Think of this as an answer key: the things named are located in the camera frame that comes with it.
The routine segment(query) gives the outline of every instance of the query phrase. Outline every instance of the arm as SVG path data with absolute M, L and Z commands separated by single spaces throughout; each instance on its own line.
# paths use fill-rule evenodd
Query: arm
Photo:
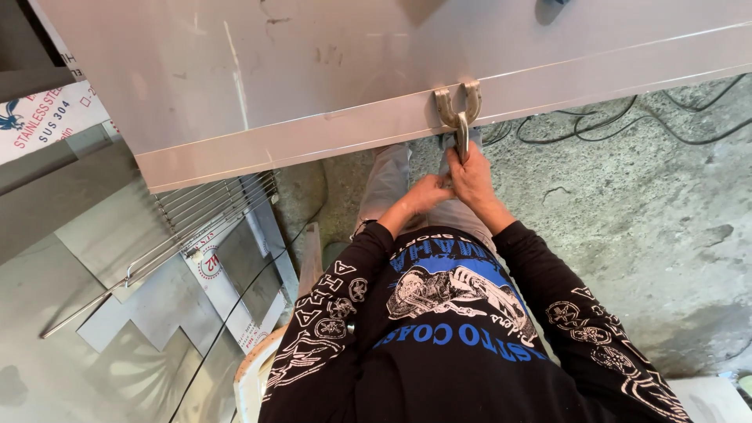
M 386 266 L 402 227 L 452 196 L 441 189 L 438 176 L 427 175 L 355 236 L 311 292 L 298 298 L 269 373 L 259 421 L 327 421 L 347 415 L 359 372 L 356 338 L 347 323 Z
M 464 166 L 447 150 L 454 189 L 494 234 L 530 311 L 585 397 L 624 421 L 689 421 L 647 358 L 545 241 L 512 217 L 491 187 L 490 164 L 471 143 Z

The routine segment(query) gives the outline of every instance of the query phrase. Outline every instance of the light gray pants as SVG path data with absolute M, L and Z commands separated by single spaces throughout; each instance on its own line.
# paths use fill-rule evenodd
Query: light gray pants
M 481 149 L 480 132 L 470 129 L 470 139 Z M 451 148 L 454 142 L 451 134 L 445 136 L 442 147 Z M 374 167 L 368 176 L 365 193 L 360 202 L 354 235 L 363 230 L 366 221 L 378 220 L 392 204 L 408 192 L 411 154 L 412 151 L 407 145 L 394 144 L 379 152 L 374 158 Z M 441 158 L 439 175 L 447 172 L 449 165 L 445 154 Z M 475 213 L 458 199 L 444 201 L 425 215 L 416 216 L 405 226 L 401 234 L 426 226 L 447 226 L 463 230 L 478 238 L 491 251 L 495 251 L 491 242 L 491 232 Z

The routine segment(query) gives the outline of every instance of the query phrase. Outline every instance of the workshop floor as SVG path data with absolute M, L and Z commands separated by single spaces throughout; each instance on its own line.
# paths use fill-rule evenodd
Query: workshop floor
M 732 79 L 670 92 L 684 104 L 704 105 Z M 579 108 L 600 111 L 580 128 L 618 115 L 629 100 Z M 752 75 L 696 114 L 660 92 L 640 95 L 622 119 L 587 137 L 612 134 L 648 113 L 685 138 L 712 138 L 752 117 Z M 574 120 L 537 116 L 520 136 L 556 138 L 571 132 Z M 522 121 L 513 121 L 509 136 L 484 151 L 496 194 L 512 213 L 621 318 L 635 345 L 666 376 L 752 371 L 752 126 L 695 146 L 643 119 L 603 142 L 572 137 L 529 145 L 514 135 Z M 497 125 L 484 128 L 484 139 L 493 138 Z M 438 171 L 436 137 L 410 146 L 411 181 Z M 348 241 L 372 161 L 370 151 L 361 151 L 282 169 L 277 213 L 288 239 L 328 195 L 317 218 L 322 246 Z

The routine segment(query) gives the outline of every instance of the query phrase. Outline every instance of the stained concrete floor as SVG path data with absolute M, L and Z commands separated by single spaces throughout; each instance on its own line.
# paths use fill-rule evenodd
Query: stained concrete floor
M 731 79 L 670 93 L 685 104 L 703 104 Z M 599 111 L 585 118 L 586 126 L 617 115 L 628 102 L 576 110 Z M 685 138 L 711 138 L 752 117 L 752 75 L 696 114 L 662 93 L 640 95 L 618 123 L 588 136 L 608 135 L 649 113 Z M 513 128 L 521 122 L 512 121 Z M 520 135 L 554 138 L 570 132 L 573 122 L 541 115 Z M 490 137 L 497 128 L 484 132 Z M 438 171 L 436 137 L 410 146 L 411 181 Z M 603 142 L 528 145 L 513 130 L 484 153 L 496 195 L 621 318 L 660 371 L 672 378 L 752 372 L 752 126 L 699 146 L 680 143 L 649 120 Z M 288 239 L 328 195 L 316 219 L 322 245 L 347 241 L 372 161 L 370 151 L 361 151 L 282 169 L 277 216 Z M 301 239 L 294 244 L 294 260 L 301 245 Z

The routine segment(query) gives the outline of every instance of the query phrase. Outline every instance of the black long-sleeve shirt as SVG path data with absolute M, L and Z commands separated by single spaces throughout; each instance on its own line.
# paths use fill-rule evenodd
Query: black long-sleeve shirt
M 540 236 L 369 224 L 296 301 L 259 421 L 689 421 Z M 354 324 L 354 331 L 348 330 Z

